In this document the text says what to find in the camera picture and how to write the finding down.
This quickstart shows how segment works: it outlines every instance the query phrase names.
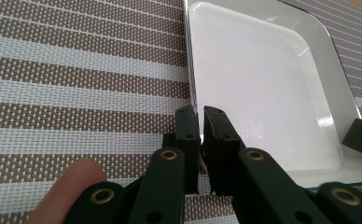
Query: white plate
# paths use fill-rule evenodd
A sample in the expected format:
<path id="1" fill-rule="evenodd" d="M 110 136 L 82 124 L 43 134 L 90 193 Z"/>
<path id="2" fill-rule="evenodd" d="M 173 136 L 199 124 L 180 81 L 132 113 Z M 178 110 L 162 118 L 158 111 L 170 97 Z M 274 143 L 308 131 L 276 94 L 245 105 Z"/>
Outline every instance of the white plate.
<path id="1" fill-rule="evenodd" d="M 186 6 L 201 133 L 203 107 L 218 107 L 248 147 L 271 153 L 299 185 L 362 182 L 362 154 L 341 144 L 360 116 L 324 26 L 277 1 Z"/>

